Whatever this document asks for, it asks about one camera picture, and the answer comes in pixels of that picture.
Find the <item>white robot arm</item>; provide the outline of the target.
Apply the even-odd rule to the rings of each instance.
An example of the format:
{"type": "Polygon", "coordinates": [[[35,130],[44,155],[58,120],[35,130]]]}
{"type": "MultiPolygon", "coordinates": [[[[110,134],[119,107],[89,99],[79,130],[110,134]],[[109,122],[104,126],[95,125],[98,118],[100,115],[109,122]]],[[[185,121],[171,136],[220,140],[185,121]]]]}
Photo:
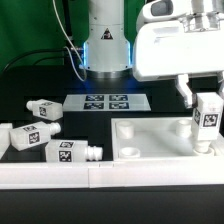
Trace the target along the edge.
{"type": "Polygon", "coordinates": [[[224,98],[223,0],[146,0],[136,31],[130,44],[123,0],[89,0],[84,68],[100,78],[131,69],[142,82],[174,79],[188,108],[196,103],[188,80],[216,76],[224,98]]]}

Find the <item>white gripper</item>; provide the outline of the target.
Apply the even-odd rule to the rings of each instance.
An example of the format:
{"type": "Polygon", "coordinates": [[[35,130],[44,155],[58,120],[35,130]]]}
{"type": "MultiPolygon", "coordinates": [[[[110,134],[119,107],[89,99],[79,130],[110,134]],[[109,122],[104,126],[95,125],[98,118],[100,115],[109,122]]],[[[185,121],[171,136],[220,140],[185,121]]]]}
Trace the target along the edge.
{"type": "Polygon", "coordinates": [[[217,73],[224,100],[224,0],[153,0],[136,22],[133,75],[139,81],[176,77],[186,108],[189,76],[217,73]]]}

